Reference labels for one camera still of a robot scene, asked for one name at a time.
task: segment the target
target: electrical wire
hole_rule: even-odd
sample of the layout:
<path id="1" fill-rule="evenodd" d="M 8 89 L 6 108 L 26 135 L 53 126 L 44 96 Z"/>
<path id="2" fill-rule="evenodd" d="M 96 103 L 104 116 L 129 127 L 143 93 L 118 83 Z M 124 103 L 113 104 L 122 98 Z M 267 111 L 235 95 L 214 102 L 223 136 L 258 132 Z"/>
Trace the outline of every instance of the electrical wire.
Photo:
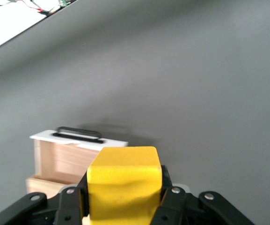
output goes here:
<path id="1" fill-rule="evenodd" d="M 30 0 L 35 6 L 37 6 L 38 8 L 42 8 L 42 7 L 40 7 L 39 5 L 37 5 L 35 2 L 34 2 L 34 0 Z"/>
<path id="2" fill-rule="evenodd" d="M 42 12 L 42 8 L 35 8 L 35 7 L 32 7 L 32 6 L 29 6 L 24 0 L 20 0 L 20 1 L 22 1 L 27 7 L 29 7 L 29 8 L 33 8 L 33 9 L 36 9 L 36 10 L 38 10 L 39 12 Z"/>
<path id="3" fill-rule="evenodd" d="M 50 10 L 50 13 L 51 13 L 51 14 L 54 14 L 54 13 L 57 12 L 59 9 L 61 9 L 61 6 L 60 6 L 60 5 L 57 5 L 57 6 L 53 7 L 53 8 Z"/>

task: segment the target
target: gray wall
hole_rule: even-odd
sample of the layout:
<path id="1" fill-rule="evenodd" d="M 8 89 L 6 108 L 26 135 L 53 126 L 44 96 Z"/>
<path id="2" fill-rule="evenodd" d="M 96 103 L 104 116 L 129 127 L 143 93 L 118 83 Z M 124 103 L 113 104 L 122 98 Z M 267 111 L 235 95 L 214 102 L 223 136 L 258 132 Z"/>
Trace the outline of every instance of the gray wall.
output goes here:
<path id="1" fill-rule="evenodd" d="M 174 182 L 270 224 L 270 1 L 78 1 L 0 48 L 0 210 L 29 135 L 154 145 Z"/>

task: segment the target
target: red wire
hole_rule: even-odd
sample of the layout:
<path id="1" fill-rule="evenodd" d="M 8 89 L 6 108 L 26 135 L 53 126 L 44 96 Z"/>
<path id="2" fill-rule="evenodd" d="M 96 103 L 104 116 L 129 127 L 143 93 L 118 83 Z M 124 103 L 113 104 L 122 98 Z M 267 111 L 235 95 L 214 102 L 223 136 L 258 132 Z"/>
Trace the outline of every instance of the red wire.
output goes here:
<path id="1" fill-rule="evenodd" d="M 36 10 L 38 10 L 39 12 L 42 12 L 42 9 L 41 8 L 34 8 L 34 7 L 31 7 L 31 6 L 29 6 L 24 0 L 21 0 L 27 7 L 29 7 L 29 8 L 33 8 L 33 9 L 36 9 Z"/>

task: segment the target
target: white surface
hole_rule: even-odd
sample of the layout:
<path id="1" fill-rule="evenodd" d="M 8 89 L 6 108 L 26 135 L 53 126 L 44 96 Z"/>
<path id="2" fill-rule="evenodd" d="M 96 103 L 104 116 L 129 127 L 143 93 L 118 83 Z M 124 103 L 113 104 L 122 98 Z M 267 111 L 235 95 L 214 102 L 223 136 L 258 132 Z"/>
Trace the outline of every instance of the white surface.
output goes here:
<path id="1" fill-rule="evenodd" d="M 29 6 L 38 8 L 30 0 L 24 1 Z M 34 2 L 48 11 L 58 5 L 57 0 L 34 0 Z M 37 10 L 26 6 L 22 0 L 11 3 L 8 0 L 0 0 L 0 5 L 3 5 L 0 6 L 0 45 L 46 18 Z M 32 42 L 36 42 L 36 37 L 30 40 L 30 45 Z"/>
<path id="2" fill-rule="evenodd" d="M 63 137 L 55 137 L 52 135 L 54 133 L 56 133 L 55 130 L 45 130 L 43 132 L 30 136 L 30 138 L 59 144 L 77 144 L 80 148 L 92 149 L 97 151 L 102 150 L 104 147 L 124 147 L 128 145 L 128 142 L 111 140 L 106 138 L 100 138 L 100 140 L 104 141 L 104 143 L 78 141 Z"/>

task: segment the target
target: box handle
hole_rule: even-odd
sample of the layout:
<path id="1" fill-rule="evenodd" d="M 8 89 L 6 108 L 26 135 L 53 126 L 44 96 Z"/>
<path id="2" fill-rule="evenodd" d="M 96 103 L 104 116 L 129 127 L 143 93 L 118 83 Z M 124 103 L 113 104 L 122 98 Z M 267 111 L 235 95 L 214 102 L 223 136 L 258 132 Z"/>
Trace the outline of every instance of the box handle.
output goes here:
<path id="1" fill-rule="evenodd" d="M 104 143 L 103 140 L 100 140 L 100 138 L 102 137 L 101 133 L 94 130 L 85 130 L 72 127 L 58 127 L 56 131 L 56 133 L 52 134 L 55 137 L 63 137 L 78 141 L 86 141 L 99 144 Z"/>

